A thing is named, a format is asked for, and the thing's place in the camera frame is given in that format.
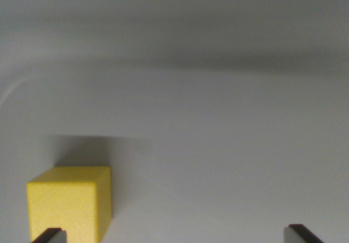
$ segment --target gray background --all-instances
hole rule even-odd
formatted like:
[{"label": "gray background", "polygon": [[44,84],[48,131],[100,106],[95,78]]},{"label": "gray background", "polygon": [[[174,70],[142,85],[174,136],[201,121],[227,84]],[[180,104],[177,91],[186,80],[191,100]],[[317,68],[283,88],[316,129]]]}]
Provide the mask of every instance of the gray background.
[{"label": "gray background", "polygon": [[103,242],[344,242],[349,0],[0,0],[0,241],[110,165]]}]

